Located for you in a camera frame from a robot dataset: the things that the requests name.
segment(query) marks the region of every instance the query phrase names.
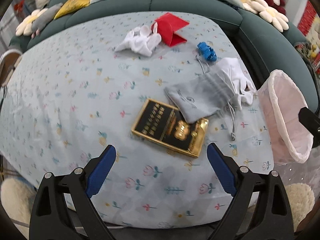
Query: black and gold box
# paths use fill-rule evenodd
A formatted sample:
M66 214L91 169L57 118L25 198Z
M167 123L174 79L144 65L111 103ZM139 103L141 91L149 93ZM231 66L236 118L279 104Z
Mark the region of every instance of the black and gold box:
M148 99L131 131L175 152L199 157L208 122L201 118L187 124L178 108Z

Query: floral pattern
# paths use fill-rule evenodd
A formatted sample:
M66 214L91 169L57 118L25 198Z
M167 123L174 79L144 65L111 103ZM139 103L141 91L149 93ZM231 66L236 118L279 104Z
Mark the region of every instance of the floral pattern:
M8 84L0 114L0 151L35 187L47 171L69 174L108 144L115 146L116 161L92 198L105 222L175 228L220 220L231 197L208 162L206 148L212 142L239 166L264 174L273 169L259 98L242 111L235 109L234 142L229 113L209 117L197 159L130 132L148 98L169 103L164 87L202 74L195 60L200 41L212 46L219 58L237 57L250 77L220 27L193 14L174 13L190 22L178 31L188 40L185 44L169 48L161 43L150 59L131 51L114 52L129 30L150 25L162 14L122 14L68 28L28 50ZM70 196L66 200L73 207Z

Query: red folded paper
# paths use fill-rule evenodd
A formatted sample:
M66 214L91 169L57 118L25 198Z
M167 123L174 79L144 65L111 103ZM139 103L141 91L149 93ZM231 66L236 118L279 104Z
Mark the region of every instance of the red folded paper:
M171 13L166 13L155 19L158 23L158 33L161 35L162 41L169 47L184 43L187 40L182 38L175 32L189 23Z

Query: yellow pillow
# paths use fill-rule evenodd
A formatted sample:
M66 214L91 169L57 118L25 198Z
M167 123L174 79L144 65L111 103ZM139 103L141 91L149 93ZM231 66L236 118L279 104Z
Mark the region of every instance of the yellow pillow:
M81 8L87 7L89 4L90 0L68 0L57 12L54 20L68 13L73 13Z

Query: blue gripper pad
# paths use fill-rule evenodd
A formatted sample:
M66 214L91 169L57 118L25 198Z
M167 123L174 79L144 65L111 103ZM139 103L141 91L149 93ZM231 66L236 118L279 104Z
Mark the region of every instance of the blue gripper pad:
M209 144L207 148L207 157L224 191L234 197L237 193L235 176L232 174L227 164L211 144Z
M98 194L113 163L116 160L116 149L111 145L103 158L99 161L91 175L88 177L86 194L88 198Z

